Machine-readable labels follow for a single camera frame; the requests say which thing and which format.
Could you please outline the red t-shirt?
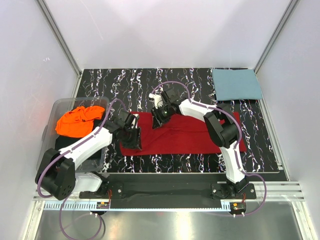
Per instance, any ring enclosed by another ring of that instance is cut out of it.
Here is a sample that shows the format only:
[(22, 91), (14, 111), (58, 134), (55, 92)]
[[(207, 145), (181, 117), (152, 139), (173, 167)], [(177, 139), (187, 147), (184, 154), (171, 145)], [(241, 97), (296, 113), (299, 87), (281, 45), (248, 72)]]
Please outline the red t-shirt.
[(175, 114), (168, 123), (152, 128), (150, 112), (138, 112), (142, 149), (128, 149), (120, 145), (123, 156), (220, 154), (209, 135), (206, 124), (196, 118)]

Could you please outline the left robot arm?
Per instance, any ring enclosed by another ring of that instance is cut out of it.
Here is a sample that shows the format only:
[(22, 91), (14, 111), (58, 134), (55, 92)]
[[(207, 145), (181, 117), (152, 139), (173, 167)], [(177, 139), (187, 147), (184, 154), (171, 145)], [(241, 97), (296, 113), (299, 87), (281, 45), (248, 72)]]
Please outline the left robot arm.
[(37, 170), (37, 190), (45, 190), (50, 197), (65, 200), (72, 193), (90, 198), (103, 198), (108, 193), (107, 177), (94, 171), (77, 172), (80, 165), (96, 152), (117, 140), (128, 149), (140, 150), (140, 116), (121, 110), (118, 116), (100, 123), (91, 133), (60, 150), (48, 149)]

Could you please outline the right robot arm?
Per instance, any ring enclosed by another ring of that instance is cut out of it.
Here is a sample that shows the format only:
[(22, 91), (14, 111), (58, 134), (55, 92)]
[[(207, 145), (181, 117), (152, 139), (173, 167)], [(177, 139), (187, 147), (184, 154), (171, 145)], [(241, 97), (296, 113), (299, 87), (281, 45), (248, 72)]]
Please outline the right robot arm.
[(211, 141), (219, 147), (226, 167), (226, 183), (221, 187), (223, 197), (239, 198), (245, 192), (248, 180), (241, 163), (239, 144), (241, 127), (226, 104), (209, 105), (190, 98), (179, 97), (172, 88), (161, 94), (152, 91), (152, 127), (168, 123), (175, 114), (192, 117), (205, 123)]

